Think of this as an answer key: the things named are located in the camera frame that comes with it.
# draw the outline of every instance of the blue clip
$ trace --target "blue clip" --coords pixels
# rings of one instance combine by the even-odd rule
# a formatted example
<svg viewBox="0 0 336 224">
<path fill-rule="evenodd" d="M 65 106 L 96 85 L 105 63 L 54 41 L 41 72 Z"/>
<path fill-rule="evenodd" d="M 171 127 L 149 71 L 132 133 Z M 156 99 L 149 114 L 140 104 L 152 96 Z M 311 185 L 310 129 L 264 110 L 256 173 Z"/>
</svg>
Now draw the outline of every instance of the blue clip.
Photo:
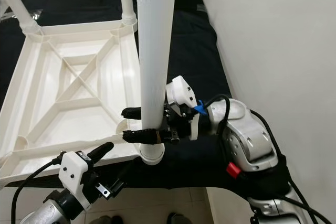
<svg viewBox="0 0 336 224">
<path fill-rule="evenodd" d="M 206 115 L 206 111 L 203 107 L 203 102 L 201 100 L 199 100 L 199 103 L 201 105 L 198 105 L 198 106 L 194 107 L 194 109 L 197 110 L 200 114 Z"/>
</svg>

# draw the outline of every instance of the white bracket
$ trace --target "white bracket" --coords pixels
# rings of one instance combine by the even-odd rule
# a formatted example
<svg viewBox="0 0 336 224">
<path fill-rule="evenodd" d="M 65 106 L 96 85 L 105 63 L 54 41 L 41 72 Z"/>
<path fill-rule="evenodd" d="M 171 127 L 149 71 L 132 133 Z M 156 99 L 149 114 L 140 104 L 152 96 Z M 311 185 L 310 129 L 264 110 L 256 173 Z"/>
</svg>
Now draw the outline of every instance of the white bracket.
<svg viewBox="0 0 336 224">
<path fill-rule="evenodd" d="M 88 170 L 88 164 L 75 152 L 64 153 L 58 177 L 63 186 L 67 188 L 83 206 L 85 211 L 91 205 L 83 194 L 83 184 L 80 184 L 83 174 Z"/>
<path fill-rule="evenodd" d="M 195 93 L 182 76 L 175 77 L 171 83 L 167 84 L 166 92 L 168 104 L 179 116 L 183 116 L 181 115 L 180 105 L 186 104 L 189 108 L 197 106 Z M 199 114 L 196 114 L 190 122 L 190 140 L 196 140 L 198 137 L 199 119 Z"/>
</svg>

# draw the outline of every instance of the black cable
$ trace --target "black cable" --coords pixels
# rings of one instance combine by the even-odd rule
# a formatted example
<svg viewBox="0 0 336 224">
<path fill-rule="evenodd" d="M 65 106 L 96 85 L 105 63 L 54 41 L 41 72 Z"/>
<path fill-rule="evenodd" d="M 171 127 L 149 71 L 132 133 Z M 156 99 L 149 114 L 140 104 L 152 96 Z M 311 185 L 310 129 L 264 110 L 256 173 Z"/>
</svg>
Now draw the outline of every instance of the black cable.
<svg viewBox="0 0 336 224">
<path fill-rule="evenodd" d="M 271 138 L 271 141 L 272 141 L 272 143 L 273 143 L 273 145 L 274 145 L 274 148 L 275 148 L 275 150 L 276 150 L 276 152 L 277 152 L 277 155 L 278 155 L 278 156 L 279 156 L 279 155 L 282 155 L 281 150 L 280 150 L 280 148 L 279 148 L 279 146 L 278 146 L 278 143 L 277 143 L 277 141 L 275 140 L 275 137 L 274 137 L 274 135 L 273 135 L 273 133 L 272 133 L 272 130 L 270 129 L 270 127 L 269 127 L 268 123 L 266 122 L 266 120 L 265 120 L 265 119 L 263 118 L 263 116 L 261 116 L 258 112 L 254 111 L 254 110 L 250 110 L 250 111 L 251 111 L 251 114 L 253 114 L 253 115 L 255 115 L 256 117 L 258 117 L 259 120 L 261 120 L 261 122 L 264 124 L 264 126 L 265 126 L 265 128 L 266 128 L 266 131 L 268 132 L 268 134 L 269 134 L 269 136 L 270 136 L 270 138 Z M 299 189 L 299 188 L 297 187 L 297 185 L 294 183 L 294 181 L 293 181 L 292 178 L 289 179 L 289 183 L 291 184 L 291 186 L 293 187 L 294 191 L 297 193 L 297 195 L 298 195 L 299 198 L 301 199 L 302 203 L 303 203 L 304 205 L 306 205 L 308 208 L 310 208 L 308 202 L 306 201 L 306 199 L 304 198 L 304 196 L 303 196 L 303 194 L 301 193 L 300 189 Z M 308 211 L 308 214 L 309 214 L 311 220 L 313 221 L 313 223 L 314 223 L 314 224 L 318 224 L 318 221 L 317 221 L 317 219 L 315 218 L 314 214 L 313 214 L 312 212 L 310 212 L 310 211 Z"/>
<path fill-rule="evenodd" d="M 13 201 L 12 201 L 12 209 L 11 209 L 11 224 L 15 224 L 15 219 L 16 219 L 16 202 L 17 202 L 17 198 L 19 196 L 19 193 L 21 192 L 21 190 L 27 185 L 27 183 L 34 178 L 36 175 L 38 175 L 40 172 L 42 172 L 43 170 L 45 170 L 46 168 L 48 168 L 51 165 L 55 165 L 58 164 L 59 160 L 57 160 L 57 158 L 53 159 L 52 161 L 50 161 L 49 163 L 45 164 L 44 166 L 42 166 L 40 169 L 37 169 L 35 172 L 33 172 L 32 174 L 30 174 L 23 182 L 22 184 L 16 189 L 15 193 L 14 193 L 14 197 L 13 197 Z"/>
<path fill-rule="evenodd" d="M 264 124 L 264 126 L 266 128 L 266 131 L 268 132 L 268 135 L 270 136 L 271 141 L 272 141 L 272 143 L 274 145 L 275 151 L 277 152 L 277 155 L 278 156 L 282 155 L 281 150 L 279 148 L 279 145 L 275 141 L 274 135 L 273 135 L 273 133 L 271 131 L 271 128 L 269 127 L 268 123 L 266 122 L 266 120 L 259 113 L 257 113 L 256 111 L 254 111 L 254 110 L 250 110 L 250 111 L 251 111 L 252 115 L 255 115 L 256 117 L 258 117 L 259 120 L 261 120 L 261 122 Z"/>
<path fill-rule="evenodd" d="M 214 97 L 212 97 L 209 101 L 207 101 L 206 103 L 204 103 L 203 107 L 206 109 L 207 107 L 209 107 L 213 102 L 217 102 L 220 100 L 223 100 L 228 97 L 224 94 L 217 94 Z"/>
<path fill-rule="evenodd" d="M 229 157 L 231 157 L 231 153 L 230 153 L 229 147 L 227 146 L 227 143 L 222 139 L 222 136 L 223 136 L 223 131 L 227 124 L 227 120 L 229 118 L 230 99 L 224 94 L 216 95 L 215 97 L 213 97 L 212 99 L 210 99 L 208 102 L 205 103 L 204 108 L 209 107 L 213 102 L 218 101 L 219 99 L 225 100 L 226 108 L 225 108 L 224 118 L 218 124 L 217 134 L 218 134 L 219 145 L 222 150 L 222 157 L 224 159 L 224 164 L 228 164 L 230 161 L 232 161 L 232 160 L 229 160 Z"/>
<path fill-rule="evenodd" d="M 307 205 L 308 207 L 310 207 L 309 204 L 308 204 L 308 202 L 304 198 L 303 194 L 301 193 L 299 187 L 294 183 L 294 181 L 293 181 L 292 178 L 289 179 L 289 183 L 294 188 L 294 191 L 297 193 L 297 195 L 301 199 L 302 203 L 305 204 L 305 205 Z M 317 219 L 315 218 L 314 214 L 312 214 L 311 212 L 308 212 L 308 214 L 309 214 L 309 216 L 310 216 L 310 218 L 311 218 L 311 220 L 313 221 L 314 224 L 319 224 L 318 221 L 317 221 Z"/>
<path fill-rule="evenodd" d="M 318 217 L 320 220 L 322 220 L 324 223 L 326 224 L 332 224 L 325 216 L 323 216 L 322 214 L 320 214 L 319 212 L 317 212 L 315 209 L 312 209 L 311 207 L 309 207 L 308 205 L 306 204 L 303 204 L 303 203 L 300 203 L 294 199 L 290 199 L 290 198 L 287 198 L 285 196 L 282 196 L 282 195 L 279 195 L 279 194 L 273 194 L 275 198 L 278 198 L 278 199 L 282 199 L 284 201 L 287 201 L 295 206 L 298 206 L 304 210 L 306 210 L 309 215 L 310 214 L 313 214 L 315 215 L 316 217 Z"/>
</svg>

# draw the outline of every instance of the black mat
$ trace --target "black mat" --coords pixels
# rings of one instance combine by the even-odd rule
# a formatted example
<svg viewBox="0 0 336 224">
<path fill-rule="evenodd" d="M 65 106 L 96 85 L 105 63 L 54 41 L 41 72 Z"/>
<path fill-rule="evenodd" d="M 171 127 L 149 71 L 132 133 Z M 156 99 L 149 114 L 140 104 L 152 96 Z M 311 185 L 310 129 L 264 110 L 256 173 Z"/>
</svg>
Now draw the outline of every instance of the black mat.
<svg viewBox="0 0 336 224">
<path fill-rule="evenodd" d="M 23 0 L 28 10 L 43 9 L 41 26 L 99 22 L 121 18 L 120 0 Z M 218 93 L 230 94 L 202 0 L 175 0 L 175 11 L 167 81 L 182 75 L 198 99 Z M 24 42 L 17 20 L 0 23 L 0 102 L 4 99 Z M 129 187 L 224 187 L 233 189 L 226 175 L 215 137 L 182 140 L 165 146 L 163 160 L 156 166 L 135 171 Z M 105 179 L 112 179 L 127 162 L 97 167 Z M 31 187 L 61 187 L 55 176 L 36 178 Z"/>
</svg>

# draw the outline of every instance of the tiled floor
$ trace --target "tiled floor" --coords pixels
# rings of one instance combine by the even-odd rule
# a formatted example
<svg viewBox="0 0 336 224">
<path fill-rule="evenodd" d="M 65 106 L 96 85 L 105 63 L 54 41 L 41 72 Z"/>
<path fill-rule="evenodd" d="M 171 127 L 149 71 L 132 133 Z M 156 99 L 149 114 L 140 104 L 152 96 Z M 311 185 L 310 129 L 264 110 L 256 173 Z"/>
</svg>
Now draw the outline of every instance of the tiled floor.
<svg viewBox="0 0 336 224">
<path fill-rule="evenodd" d="M 16 188 L 0 191 L 0 224 L 10 223 L 10 205 Z M 17 219 L 36 210 L 53 189 L 26 188 L 19 197 Z M 72 223 L 88 224 L 103 215 L 121 215 L 125 224 L 165 224 L 169 213 L 181 213 L 193 224 L 213 224 L 204 188 L 124 189 L 115 199 L 99 199 Z"/>
</svg>

